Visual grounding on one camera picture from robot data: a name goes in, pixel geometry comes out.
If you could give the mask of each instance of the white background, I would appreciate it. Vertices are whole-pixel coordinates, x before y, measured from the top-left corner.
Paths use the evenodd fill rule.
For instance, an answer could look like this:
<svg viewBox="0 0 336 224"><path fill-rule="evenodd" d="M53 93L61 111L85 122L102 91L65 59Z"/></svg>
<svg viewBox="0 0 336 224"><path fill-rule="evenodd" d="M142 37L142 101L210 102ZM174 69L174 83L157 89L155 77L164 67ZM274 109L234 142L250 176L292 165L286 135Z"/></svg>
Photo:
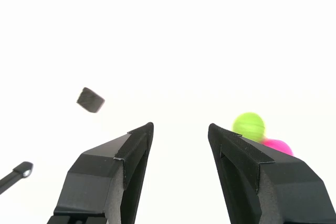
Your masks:
<svg viewBox="0 0 336 224"><path fill-rule="evenodd" d="M254 111L336 204L335 0L0 0L1 223L47 223L83 151L149 121L137 224L229 223L207 128ZM76 104L83 87L106 99Z"/></svg>

